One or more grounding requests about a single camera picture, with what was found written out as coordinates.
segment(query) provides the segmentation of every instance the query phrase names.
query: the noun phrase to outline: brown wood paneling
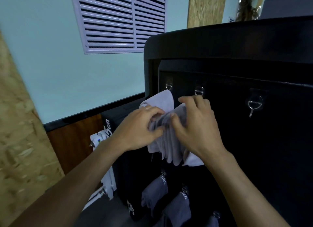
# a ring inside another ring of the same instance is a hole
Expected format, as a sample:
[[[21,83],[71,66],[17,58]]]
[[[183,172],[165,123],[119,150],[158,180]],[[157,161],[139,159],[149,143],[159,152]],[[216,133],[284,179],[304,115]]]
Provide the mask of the brown wood paneling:
[[[91,154],[90,135],[101,130],[103,124],[98,114],[47,133],[65,174]]]
[[[63,176],[0,33],[0,226],[10,225]]]
[[[187,28],[222,23],[226,0],[189,0]]]

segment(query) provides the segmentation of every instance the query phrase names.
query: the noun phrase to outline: ventilation grille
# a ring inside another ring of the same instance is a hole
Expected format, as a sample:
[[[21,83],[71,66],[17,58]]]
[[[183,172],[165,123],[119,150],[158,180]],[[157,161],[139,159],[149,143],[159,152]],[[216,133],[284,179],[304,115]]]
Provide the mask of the ventilation grille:
[[[73,0],[85,54],[143,52],[165,32],[166,0]]]

